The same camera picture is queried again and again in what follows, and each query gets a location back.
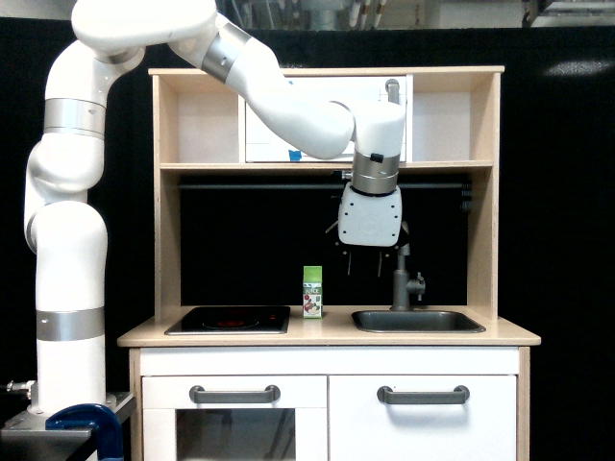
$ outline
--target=juice box label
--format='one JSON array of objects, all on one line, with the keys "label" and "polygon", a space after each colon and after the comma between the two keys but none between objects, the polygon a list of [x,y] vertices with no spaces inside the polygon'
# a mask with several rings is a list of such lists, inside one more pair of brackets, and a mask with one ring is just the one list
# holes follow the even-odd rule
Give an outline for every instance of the juice box label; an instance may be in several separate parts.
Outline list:
[{"label": "juice box label", "polygon": [[322,283],[304,283],[304,317],[322,317]]}]

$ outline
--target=green juice box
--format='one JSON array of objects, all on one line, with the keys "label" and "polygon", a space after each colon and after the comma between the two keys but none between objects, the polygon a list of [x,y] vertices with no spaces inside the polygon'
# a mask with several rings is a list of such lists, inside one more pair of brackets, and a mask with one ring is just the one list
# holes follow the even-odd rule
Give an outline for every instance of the green juice box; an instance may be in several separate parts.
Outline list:
[{"label": "green juice box", "polygon": [[304,318],[323,318],[322,266],[304,266]]}]

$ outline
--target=blue clamp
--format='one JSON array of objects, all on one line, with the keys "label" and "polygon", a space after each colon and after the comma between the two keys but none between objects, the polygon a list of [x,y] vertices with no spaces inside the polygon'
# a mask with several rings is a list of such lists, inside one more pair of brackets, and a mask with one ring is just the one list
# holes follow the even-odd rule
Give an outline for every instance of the blue clamp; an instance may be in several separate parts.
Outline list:
[{"label": "blue clamp", "polygon": [[88,427],[95,431],[99,461],[124,461],[121,424],[115,413],[105,405],[84,403],[69,406],[45,422],[47,430],[76,427]]}]

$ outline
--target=drawer handle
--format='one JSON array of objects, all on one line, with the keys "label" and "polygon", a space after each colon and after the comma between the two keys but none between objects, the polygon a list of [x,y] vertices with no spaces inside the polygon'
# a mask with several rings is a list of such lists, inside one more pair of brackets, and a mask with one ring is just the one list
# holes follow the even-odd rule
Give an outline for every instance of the drawer handle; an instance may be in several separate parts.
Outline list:
[{"label": "drawer handle", "polygon": [[201,386],[190,389],[190,399],[195,403],[271,403],[280,398],[278,386],[267,386],[264,391],[206,391]]},{"label": "drawer handle", "polygon": [[470,390],[457,386],[453,392],[393,392],[383,386],[376,394],[378,400],[389,405],[462,405],[470,399]]}]

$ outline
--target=oven door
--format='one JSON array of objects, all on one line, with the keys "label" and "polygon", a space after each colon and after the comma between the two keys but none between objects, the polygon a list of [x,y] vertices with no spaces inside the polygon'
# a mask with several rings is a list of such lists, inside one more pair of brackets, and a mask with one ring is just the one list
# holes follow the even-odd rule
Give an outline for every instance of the oven door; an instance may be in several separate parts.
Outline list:
[{"label": "oven door", "polygon": [[143,378],[145,461],[325,461],[325,376]]}]

